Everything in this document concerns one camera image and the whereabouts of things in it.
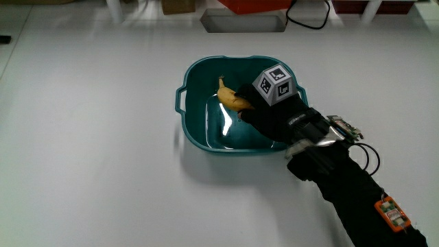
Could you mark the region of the person's right hand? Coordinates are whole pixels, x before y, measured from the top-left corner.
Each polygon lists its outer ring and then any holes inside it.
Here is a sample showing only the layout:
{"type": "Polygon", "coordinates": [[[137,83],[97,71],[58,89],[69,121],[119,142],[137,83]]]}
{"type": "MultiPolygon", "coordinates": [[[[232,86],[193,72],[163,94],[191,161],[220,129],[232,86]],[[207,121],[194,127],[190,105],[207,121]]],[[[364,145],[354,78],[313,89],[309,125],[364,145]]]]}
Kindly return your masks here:
{"type": "Polygon", "coordinates": [[[295,77],[281,64],[262,71],[253,83],[240,86],[236,96],[253,107],[242,110],[241,119],[273,141],[291,145],[308,139],[317,143],[328,133],[324,117],[304,103],[295,77]]]}

